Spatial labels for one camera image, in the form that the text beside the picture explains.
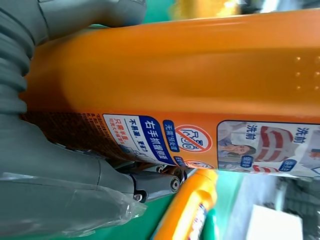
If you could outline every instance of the detergent bottle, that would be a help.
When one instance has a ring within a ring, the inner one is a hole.
[[[217,202],[217,177],[211,169],[195,171],[177,193],[152,239],[199,239],[207,213]]]
[[[320,11],[106,28],[36,49],[24,120],[68,148],[318,177]]]

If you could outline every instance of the blue label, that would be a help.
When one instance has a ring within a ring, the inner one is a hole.
[[[180,156],[174,156],[173,157],[179,166],[185,167],[185,161],[183,161],[183,158]]]
[[[171,120],[164,120],[163,129],[165,130],[165,137],[167,138],[168,145],[172,152],[178,153],[178,142],[177,141],[176,132],[174,131],[174,124]]]
[[[315,172],[316,174],[320,175],[320,167],[315,167],[315,168],[312,168],[311,170],[312,170],[313,172]]]
[[[278,168],[282,172],[290,172],[297,164],[296,160],[294,159],[287,159],[282,162],[282,164]]]
[[[254,157],[250,155],[245,155],[241,157],[240,166],[242,168],[251,168],[254,162]]]
[[[159,161],[176,165],[168,151],[160,124],[150,116],[139,116],[144,137],[151,148],[152,152]]]
[[[320,149],[313,148],[313,149],[311,149],[311,152],[312,153],[320,153]]]

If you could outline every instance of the bottle label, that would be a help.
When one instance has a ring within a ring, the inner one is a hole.
[[[240,120],[226,120],[229,114],[156,111],[29,111],[22,116],[51,142],[112,161],[320,177],[319,124],[291,123],[290,116],[232,117]]]
[[[204,228],[205,222],[206,220],[207,211],[202,205],[199,204],[198,210],[196,211],[195,216],[194,217],[193,222],[191,226],[191,232],[188,236],[188,240],[198,240],[200,239],[200,234],[202,234],[202,228]]]
[[[320,126],[317,124],[223,121],[217,127],[219,169],[317,177]]]

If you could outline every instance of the red circle symbol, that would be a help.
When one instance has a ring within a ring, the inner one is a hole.
[[[186,160],[184,163],[192,169],[214,169],[214,167],[202,161],[196,161],[196,160]]]
[[[182,150],[204,153],[212,147],[212,139],[202,128],[194,125],[181,125],[175,128],[177,144]]]

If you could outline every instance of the white surface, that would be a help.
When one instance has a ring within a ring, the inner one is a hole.
[[[298,216],[254,205],[247,240],[303,240],[303,222]]]
[[[220,240],[246,239],[254,206],[262,206],[266,203],[273,203],[275,201],[277,185],[276,176],[251,173],[242,174],[244,176],[242,183],[229,216],[224,236]]]

